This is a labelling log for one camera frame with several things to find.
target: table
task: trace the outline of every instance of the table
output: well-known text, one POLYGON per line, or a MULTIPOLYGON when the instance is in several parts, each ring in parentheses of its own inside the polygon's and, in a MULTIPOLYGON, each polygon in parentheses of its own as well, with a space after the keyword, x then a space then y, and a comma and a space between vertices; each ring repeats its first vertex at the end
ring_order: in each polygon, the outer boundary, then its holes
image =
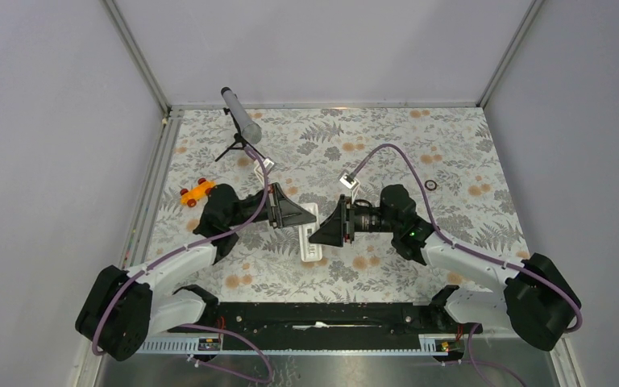
MULTIPOLYGON (((326 218, 340 194, 343 170, 352 170, 375 146, 390 142, 412 160, 429 192, 433 213, 445 231, 497 253, 528 257, 511 196, 480 108, 265 109, 249 110, 263 128, 256 147, 277 162, 271 181, 296 203, 316 202, 326 218)), ((233 138, 222 110, 187 110, 173 149, 147 260, 185 243, 205 204, 180 204, 179 191, 205 177, 232 185, 241 198, 261 189, 255 164, 241 151, 214 158, 233 138)), ((376 154, 358 178, 360 198, 375 205, 382 187, 402 184, 427 218, 421 194, 402 159, 376 154)), ((323 247, 324 259, 300 260, 297 229, 273 230, 257 223, 239 233, 233 252, 193 273, 197 283, 227 302, 426 302, 444 285, 480 289, 458 273, 400 258, 391 235, 359 234, 344 248, 323 247)))

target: white rectangular object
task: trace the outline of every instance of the white rectangular object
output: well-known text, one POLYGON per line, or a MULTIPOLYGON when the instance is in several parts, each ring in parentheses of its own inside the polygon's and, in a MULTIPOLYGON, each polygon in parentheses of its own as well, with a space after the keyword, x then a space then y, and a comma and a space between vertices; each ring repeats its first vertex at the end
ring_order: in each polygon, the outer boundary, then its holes
POLYGON ((319 228, 319 206, 317 203, 300 204, 303 210, 311 212, 317 219, 314 223, 302 224, 297 228, 300 238, 300 259, 303 262, 317 262, 322 260, 322 245, 310 243, 310 235, 319 228))

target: white wall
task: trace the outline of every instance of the white wall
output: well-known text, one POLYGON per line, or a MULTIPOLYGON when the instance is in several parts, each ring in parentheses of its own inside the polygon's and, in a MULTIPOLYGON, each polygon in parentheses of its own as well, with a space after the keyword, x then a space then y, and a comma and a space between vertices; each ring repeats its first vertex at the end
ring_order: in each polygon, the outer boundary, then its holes
POLYGON ((474 102, 530 0, 118 0, 173 104, 474 102))
POLYGON ((486 115, 529 247, 583 301, 585 380, 619 385, 619 1, 547 2, 486 115))
POLYGON ((160 119, 99 1, 0 1, 0 386, 66 382, 160 119))

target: metal corner post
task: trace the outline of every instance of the metal corner post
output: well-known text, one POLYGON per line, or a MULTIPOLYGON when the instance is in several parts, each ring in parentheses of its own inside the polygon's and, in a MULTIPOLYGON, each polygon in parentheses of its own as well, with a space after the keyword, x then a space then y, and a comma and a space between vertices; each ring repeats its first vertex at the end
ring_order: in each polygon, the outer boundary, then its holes
POLYGON ((117 28, 118 33, 122 38, 122 42, 125 47, 127 47, 127 51, 129 52, 131 59, 134 61, 139 73, 141 73, 141 77, 144 81, 146 81, 148 88, 151 90, 153 98, 156 100, 158 106, 160 106, 164 116, 167 117, 169 112, 169 101, 164 96, 164 93, 160 88, 160 84, 158 84, 155 75, 148 66, 148 62, 139 48, 139 45, 136 43, 134 36, 131 34, 129 26, 124 20, 117 3, 115 0, 101 0, 101 3, 106 8, 110 20, 117 28))
POLYGON ((521 24, 518 25, 518 29, 513 35, 511 42, 509 42, 509 46, 506 48, 504 55, 501 57, 500 63, 497 65, 495 72, 492 74, 490 82, 487 86, 485 86, 483 94, 480 95, 480 99, 477 102, 478 107, 485 109, 485 107, 488 105, 492 93, 497 88, 497 84, 502 78, 502 75, 504 75, 507 66, 509 66, 509 63, 511 63, 511 60, 516 54, 516 51, 521 46, 523 39, 526 37, 526 33, 530 29, 530 26, 533 25, 533 21, 535 20, 535 18, 537 18, 538 13, 542 9, 542 5, 544 5, 545 2, 546 0, 533 0, 530 3, 528 11, 523 16, 521 24))

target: orange toy car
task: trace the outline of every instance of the orange toy car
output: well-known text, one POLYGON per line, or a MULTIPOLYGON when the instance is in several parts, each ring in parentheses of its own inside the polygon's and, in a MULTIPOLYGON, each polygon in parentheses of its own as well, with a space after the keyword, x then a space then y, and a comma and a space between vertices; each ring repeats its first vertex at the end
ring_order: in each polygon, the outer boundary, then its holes
POLYGON ((216 185, 217 184, 215 184, 214 181, 207 181, 204 178, 198 179, 198 186, 196 188, 191 189, 190 191, 186 188, 182 188, 181 191, 179 191, 179 194, 181 194, 181 204, 184 206, 195 207, 198 203, 198 199, 202 199, 207 196, 212 187, 216 185))

